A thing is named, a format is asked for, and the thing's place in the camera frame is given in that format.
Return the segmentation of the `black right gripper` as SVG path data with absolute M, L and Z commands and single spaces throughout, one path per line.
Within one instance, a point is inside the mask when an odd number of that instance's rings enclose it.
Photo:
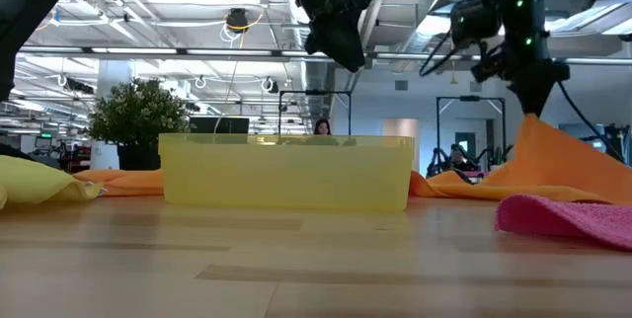
M 549 53 L 547 38 L 506 36 L 502 43 L 501 78 L 511 81 L 524 115 L 540 116 L 556 82 L 570 78 L 570 67 L 555 61 Z M 519 81 L 539 78 L 548 81 Z

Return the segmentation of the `pink microfiber towel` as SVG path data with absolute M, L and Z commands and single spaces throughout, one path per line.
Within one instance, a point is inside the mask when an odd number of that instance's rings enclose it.
M 632 205 L 515 195 L 497 206 L 495 229 L 519 235 L 582 238 L 632 252 Z

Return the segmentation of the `yellow translucent plastic bin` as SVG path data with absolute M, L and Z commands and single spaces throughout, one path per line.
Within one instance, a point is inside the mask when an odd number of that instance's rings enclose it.
M 402 211 L 414 147 L 401 136 L 159 137 L 166 202 L 229 208 Z

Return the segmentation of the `yellow microfiber towel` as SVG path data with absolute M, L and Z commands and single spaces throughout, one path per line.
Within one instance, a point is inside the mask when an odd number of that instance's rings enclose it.
M 104 192 L 103 183 L 82 182 L 41 163 L 0 156 L 0 210 L 16 203 L 90 201 Z

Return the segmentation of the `dark desk monitor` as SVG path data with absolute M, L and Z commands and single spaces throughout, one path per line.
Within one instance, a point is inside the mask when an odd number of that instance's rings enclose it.
M 559 128 L 567 132 L 570 136 L 579 139 L 582 143 L 590 146 L 592 149 L 605 153 L 606 144 L 602 141 L 589 126 L 584 123 L 560 123 Z

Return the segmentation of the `distant black robot arms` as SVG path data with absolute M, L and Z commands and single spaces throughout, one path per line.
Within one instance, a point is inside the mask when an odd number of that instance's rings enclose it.
M 441 148 L 435 148 L 432 160 L 427 167 L 426 177 L 430 178 L 444 172 L 455 171 L 466 179 L 483 179 L 489 176 L 493 170 L 504 165 L 513 149 L 512 144 L 505 148 L 491 147 L 471 156 L 459 144 L 452 144 L 448 153 Z

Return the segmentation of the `black computer monitor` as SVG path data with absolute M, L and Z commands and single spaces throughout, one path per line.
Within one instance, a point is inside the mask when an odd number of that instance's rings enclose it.
M 227 117 L 193 117 L 190 118 L 192 133 L 247 134 L 250 120 Z

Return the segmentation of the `long ceiling light bar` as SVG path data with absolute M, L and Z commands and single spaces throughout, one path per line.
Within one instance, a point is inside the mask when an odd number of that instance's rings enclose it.
M 19 53 L 38 57 L 128 58 L 128 59 L 191 59 L 243 60 L 264 62 L 334 61 L 323 52 L 308 54 L 302 50 L 247 49 L 247 48 L 142 48 L 89 46 L 23 46 Z M 424 61 L 429 54 L 401 52 L 366 52 L 365 60 Z M 632 58 L 614 57 L 558 57 L 569 65 L 632 66 Z

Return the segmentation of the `green potted plant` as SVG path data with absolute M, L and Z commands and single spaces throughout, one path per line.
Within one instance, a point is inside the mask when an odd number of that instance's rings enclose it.
M 161 167 L 159 136 L 188 132 L 189 115 L 187 103 L 158 79 L 135 78 L 96 101 L 87 134 L 116 148 L 122 170 L 153 171 Z

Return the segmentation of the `black metal frame stand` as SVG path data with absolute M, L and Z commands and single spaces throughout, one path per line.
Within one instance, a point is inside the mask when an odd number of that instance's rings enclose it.
M 502 154 L 501 163 L 504 164 L 508 161 L 508 155 L 513 150 L 514 146 L 508 144 L 507 141 L 507 102 L 505 98 L 500 97 L 482 97 L 477 95 L 464 95 L 464 96 L 438 96 L 435 98 L 435 148 L 441 148 L 440 141 L 440 117 L 441 114 L 454 102 L 465 103 L 478 103 L 487 102 L 492 108 L 494 108 L 502 117 Z

